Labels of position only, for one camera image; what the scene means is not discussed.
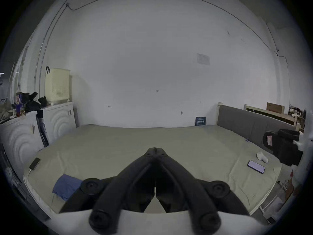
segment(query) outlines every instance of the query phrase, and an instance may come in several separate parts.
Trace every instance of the black phone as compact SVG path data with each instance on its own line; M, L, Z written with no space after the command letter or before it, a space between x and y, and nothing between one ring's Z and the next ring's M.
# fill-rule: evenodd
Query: black phone
M32 164L29 166L29 168L31 170L34 170L36 168L37 164L40 162L40 160L41 159L39 159L39 158L35 158L34 161L32 162Z
M265 171L265 167L263 165L260 165L252 160L249 161L248 167L252 168L253 170L258 171L261 174L263 174Z

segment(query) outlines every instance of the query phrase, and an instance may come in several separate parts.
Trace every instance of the bed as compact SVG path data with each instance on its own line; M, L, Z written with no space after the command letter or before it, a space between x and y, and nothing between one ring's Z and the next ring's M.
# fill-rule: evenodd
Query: bed
M62 174L84 180L116 176L151 147L160 147L195 178L229 184L250 214L272 190L282 164L262 147L263 133L292 126L263 116L219 105L217 125L180 128L117 128L85 125L37 153L41 161L24 173L24 183L49 217L64 201L52 193ZM256 158L262 151L269 159ZM253 160L264 174L247 166Z

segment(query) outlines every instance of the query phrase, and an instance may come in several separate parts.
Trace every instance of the blue cloth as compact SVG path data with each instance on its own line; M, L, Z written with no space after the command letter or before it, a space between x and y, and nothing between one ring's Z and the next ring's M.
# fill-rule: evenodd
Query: blue cloth
M55 183L52 192L57 194L64 201L67 201L80 187L81 182L83 181L80 179L63 174Z

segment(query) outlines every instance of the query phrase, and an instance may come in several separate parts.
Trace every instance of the blue sign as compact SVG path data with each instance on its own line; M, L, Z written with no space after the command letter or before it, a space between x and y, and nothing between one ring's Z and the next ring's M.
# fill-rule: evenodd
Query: blue sign
M205 117L196 117L195 126L198 126L198 125L205 125Z

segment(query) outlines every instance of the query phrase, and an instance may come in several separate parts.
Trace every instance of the beige bed sheet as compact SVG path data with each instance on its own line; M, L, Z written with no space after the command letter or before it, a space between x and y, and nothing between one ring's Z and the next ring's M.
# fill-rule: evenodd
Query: beige bed sheet
M25 169L27 184L54 212L64 201L52 193L62 174L84 180L116 176L151 147L160 147L195 178L221 180L250 213L264 201L275 184L281 163L245 138L219 126L182 128L116 128L85 125L38 152L34 171ZM256 158L262 151L269 162ZM264 174L247 166L253 160Z

